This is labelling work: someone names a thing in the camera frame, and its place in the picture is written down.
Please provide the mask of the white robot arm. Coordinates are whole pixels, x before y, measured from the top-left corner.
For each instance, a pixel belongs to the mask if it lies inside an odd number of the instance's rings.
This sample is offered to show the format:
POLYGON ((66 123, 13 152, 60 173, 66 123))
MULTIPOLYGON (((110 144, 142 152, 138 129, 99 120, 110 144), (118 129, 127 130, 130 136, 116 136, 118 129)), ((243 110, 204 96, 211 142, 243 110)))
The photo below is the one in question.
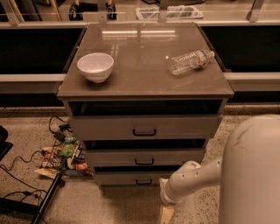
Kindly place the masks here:
POLYGON ((229 135, 223 156, 189 161, 160 180, 165 205, 201 188, 220 187, 220 224, 280 224, 280 115, 249 118, 229 135))

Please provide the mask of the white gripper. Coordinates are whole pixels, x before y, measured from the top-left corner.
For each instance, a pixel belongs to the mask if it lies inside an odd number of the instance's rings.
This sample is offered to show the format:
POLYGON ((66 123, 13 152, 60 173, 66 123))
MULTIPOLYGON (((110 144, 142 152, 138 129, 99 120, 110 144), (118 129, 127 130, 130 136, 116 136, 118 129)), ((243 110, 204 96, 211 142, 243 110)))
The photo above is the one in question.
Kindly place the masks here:
POLYGON ((160 198, 165 206, 160 207, 160 224, 169 224, 174 214, 174 208, 182 201, 182 196, 178 195, 169 185, 169 180, 161 178, 160 184, 160 198))

